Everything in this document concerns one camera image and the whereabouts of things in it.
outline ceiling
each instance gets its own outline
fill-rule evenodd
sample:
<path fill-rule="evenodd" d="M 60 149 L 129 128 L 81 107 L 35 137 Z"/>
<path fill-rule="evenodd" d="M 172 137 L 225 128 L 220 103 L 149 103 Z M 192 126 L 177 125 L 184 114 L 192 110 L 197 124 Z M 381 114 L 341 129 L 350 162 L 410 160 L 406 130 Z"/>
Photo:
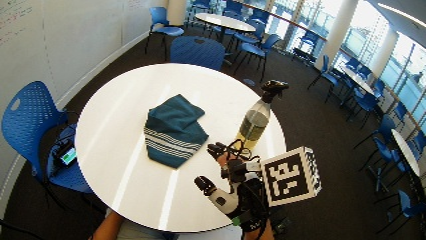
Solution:
<path fill-rule="evenodd" d="M 398 9 L 406 14 L 416 17 L 418 20 L 426 23 L 426 0 L 366 0 L 382 13 L 390 23 L 390 27 L 404 33 L 423 47 L 426 47 L 426 27 L 416 23 L 409 18 L 404 17 L 398 13 L 378 6 L 378 3 Z"/>

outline black and white pattern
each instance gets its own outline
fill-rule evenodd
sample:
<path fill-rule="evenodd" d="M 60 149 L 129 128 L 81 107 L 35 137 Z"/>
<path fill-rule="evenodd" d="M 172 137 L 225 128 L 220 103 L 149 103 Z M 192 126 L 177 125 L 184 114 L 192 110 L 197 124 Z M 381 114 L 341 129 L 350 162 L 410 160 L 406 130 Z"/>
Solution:
<path fill-rule="evenodd" d="M 298 148 L 261 161 L 269 205 L 277 206 L 314 197 L 321 182 L 313 152 Z"/>

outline hand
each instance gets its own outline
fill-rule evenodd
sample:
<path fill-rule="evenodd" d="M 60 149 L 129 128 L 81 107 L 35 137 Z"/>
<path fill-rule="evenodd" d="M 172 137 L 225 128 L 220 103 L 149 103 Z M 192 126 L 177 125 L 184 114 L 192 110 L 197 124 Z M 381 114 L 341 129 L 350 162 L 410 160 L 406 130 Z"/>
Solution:
<path fill-rule="evenodd" d="M 269 207 L 265 187 L 254 172 L 246 172 L 244 162 L 248 160 L 221 143 L 209 144 L 208 152 L 222 168 L 222 177 L 229 179 L 232 192 L 216 188 L 204 176 L 196 178 L 196 184 L 214 206 L 240 225 L 244 232 L 252 232 L 266 225 Z"/>

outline white stripe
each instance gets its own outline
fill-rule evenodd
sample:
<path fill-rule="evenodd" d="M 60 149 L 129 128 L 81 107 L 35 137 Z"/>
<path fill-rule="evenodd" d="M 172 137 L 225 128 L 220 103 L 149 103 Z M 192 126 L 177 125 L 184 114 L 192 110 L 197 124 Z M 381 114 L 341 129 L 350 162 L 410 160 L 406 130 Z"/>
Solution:
<path fill-rule="evenodd" d="M 184 159 L 189 159 L 192 157 L 192 154 L 179 152 L 179 151 L 176 151 L 176 150 L 173 150 L 173 149 L 165 147 L 165 146 L 161 146 L 160 144 L 156 144 L 155 142 L 149 141 L 148 139 L 147 139 L 145 142 L 147 142 L 147 145 L 149 147 L 155 148 L 160 152 L 164 152 L 164 153 L 167 153 L 167 154 L 169 154 L 172 156 L 181 157 Z"/>
<path fill-rule="evenodd" d="M 169 141 L 164 140 L 163 138 L 159 138 L 156 135 L 152 135 L 152 134 L 147 134 L 145 137 L 148 139 L 151 139 L 152 141 L 155 141 L 155 142 L 157 142 L 157 143 L 160 143 L 163 145 L 167 145 L 171 148 L 176 148 L 176 149 L 179 149 L 180 151 L 184 151 L 184 152 L 192 152 L 193 153 L 201 148 L 200 144 L 197 144 L 193 147 L 187 147 L 185 145 L 169 142 Z"/>
<path fill-rule="evenodd" d="M 183 153 L 189 153 L 189 154 L 195 154 L 197 152 L 197 150 L 195 150 L 195 149 L 187 149 L 180 146 L 172 145 L 168 142 L 163 141 L 161 139 L 151 137 L 149 135 L 147 135 L 145 138 L 147 138 L 147 141 L 152 141 L 153 143 L 160 144 L 165 148 L 171 148 L 175 151 L 180 151 Z"/>
<path fill-rule="evenodd" d="M 196 148 L 196 149 L 200 149 L 200 147 L 201 147 L 200 144 L 188 143 L 188 142 L 180 141 L 180 140 L 177 140 L 176 138 L 172 138 L 169 135 L 167 135 L 167 134 L 164 134 L 164 133 L 159 133 L 159 132 L 156 132 L 155 130 L 147 128 L 147 127 L 144 128 L 144 132 L 145 132 L 145 134 L 148 134 L 148 135 L 152 135 L 152 136 L 156 136 L 156 137 L 159 137 L 159 138 L 163 138 L 163 139 L 167 140 L 168 142 L 175 143 L 176 145 L 185 146 L 185 147 L 189 147 L 189 148 Z"/>

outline table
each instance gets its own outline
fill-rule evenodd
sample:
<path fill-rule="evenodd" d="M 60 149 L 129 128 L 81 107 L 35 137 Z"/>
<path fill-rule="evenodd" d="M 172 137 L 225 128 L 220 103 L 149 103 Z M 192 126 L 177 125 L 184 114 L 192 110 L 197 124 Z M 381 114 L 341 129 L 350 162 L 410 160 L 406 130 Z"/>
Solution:
<path fill-rule="evenodd" d="M 254 27 L 250 24 L 222 15 L 217 15 L 213 13 L 197 13 L 196 18 L 207 23 L 221 27 L 221 33 L 218 36 L 220 43 L 224 43 L 225 30 L 228 28 L 242 32 L 256 31 Z"/>
<path fill-rule="evenodd" d="M 341 67 L 344 73 L 350 77 L 350 79 L 353 80 L 353 82 L 370 94 L 374 95 L 373 89 L 369 86 L 369 84 L 362 80 L 362 78 L 357 75 L 357 73 L 350 70 L 348 67 L 342 66 Z M 341 106 L 344 106 L 344 104 L 346 103 L 346 101 L 349 100 L 350 97 L 350 93 L 353 92 L 356 86 L 352 86 L 350 90 L 348 91 L 346 96 L 344 97 L 344 100 L 341 102 Z"/>
<path fill-rule="evenodd" d="M 199 123 L 209 139 L 173 169 L 148 158 L 144 125 L 148 110 L 177 94 L 205 110 Z M 229 191 L 207 144 L 233 141 L 245 112 L 258 99 L 234 78 L 195 65 L 151 65 L 111 80 L 83 109 L 76 133 L 81 172 L 104 203 L 129 220 L 163 231 L 200 232 L 229 225 L 195 178 L 207 176 Z M 282 129 L 272 114 L 254 154 L 268 159 L 285 151 Z"/>
<path fill-rule="evenodd" d="M 412 149 L 409 147 L 408 142 L 405 141 L 401 133 L 396 129 L 392 129 L 392 134 L 394 136 L 394 139 L 396 139 L 398 148 L 402 152 L 404 158 L 408 161 L 414 174 L 417 176 L 421 176 L 421 170 L 418 168 L 418 163 L 417 163 L 417 160 L 416 160 L 416 157 L 414 157 L 414 154 L 412 152 Z"/>

